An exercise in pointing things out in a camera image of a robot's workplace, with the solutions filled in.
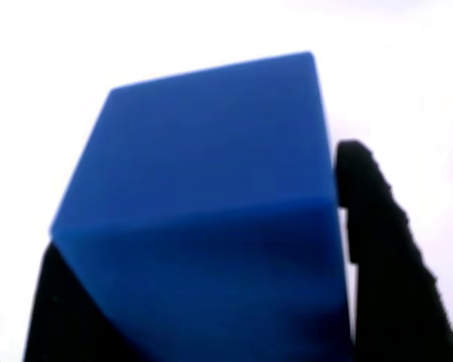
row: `blue cube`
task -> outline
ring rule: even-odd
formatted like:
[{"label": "blue cube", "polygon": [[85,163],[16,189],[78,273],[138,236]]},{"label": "blue cube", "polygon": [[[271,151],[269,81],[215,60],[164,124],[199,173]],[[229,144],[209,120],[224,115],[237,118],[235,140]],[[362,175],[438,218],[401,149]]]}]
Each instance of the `blue cube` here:
[{"label": "blue cube", "polygon": [[348,361],[313,56],[118,87],[52,226],[100,310],[174,362]]}]

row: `white background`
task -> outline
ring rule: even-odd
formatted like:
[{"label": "white background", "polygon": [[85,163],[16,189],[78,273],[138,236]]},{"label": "white background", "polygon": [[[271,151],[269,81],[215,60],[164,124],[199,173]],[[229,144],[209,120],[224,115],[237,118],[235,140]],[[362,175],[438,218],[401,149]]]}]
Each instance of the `white background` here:
[{"label": "white background", "polygon": [[108,90],[304,50],[332,144],[374,151],[453,320],[453,1],[1,0],[0,361],[21,359],[48,227]]}]

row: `cube face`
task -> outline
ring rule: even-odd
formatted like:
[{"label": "cube face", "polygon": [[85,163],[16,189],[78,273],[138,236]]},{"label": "cube face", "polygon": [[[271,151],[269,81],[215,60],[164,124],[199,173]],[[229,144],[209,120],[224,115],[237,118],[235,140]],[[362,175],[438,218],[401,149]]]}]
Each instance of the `cube face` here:
[{"label": "cube face", "polygon": [[54,236],[333,190],[312,56],[260,60],[113,90]]},{"label": "cube face", "polygon": [[311,54],[113,90],[52,236],[159,360],[350,360]]}]

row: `cube top face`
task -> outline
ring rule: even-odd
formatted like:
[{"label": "cube top face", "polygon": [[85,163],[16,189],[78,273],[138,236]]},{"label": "cube top face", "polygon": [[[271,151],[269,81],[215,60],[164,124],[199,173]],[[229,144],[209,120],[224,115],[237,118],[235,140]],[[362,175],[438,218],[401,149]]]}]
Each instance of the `cube top face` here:
[{"label": "cube top face", "polygon": [[283,204],[335,204],[309,53],[111,91],[54,240]]}]

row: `blue plastic block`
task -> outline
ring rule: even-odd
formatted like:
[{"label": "blue plastic block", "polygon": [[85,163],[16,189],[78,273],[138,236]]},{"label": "blue plastic block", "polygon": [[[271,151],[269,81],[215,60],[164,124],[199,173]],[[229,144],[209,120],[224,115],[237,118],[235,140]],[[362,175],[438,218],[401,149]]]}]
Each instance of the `blue plastic block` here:
[{"label": "blue plastic block", "polygon": [[351,360],[311,54],[112,90],[52,236],[159,361]]}]

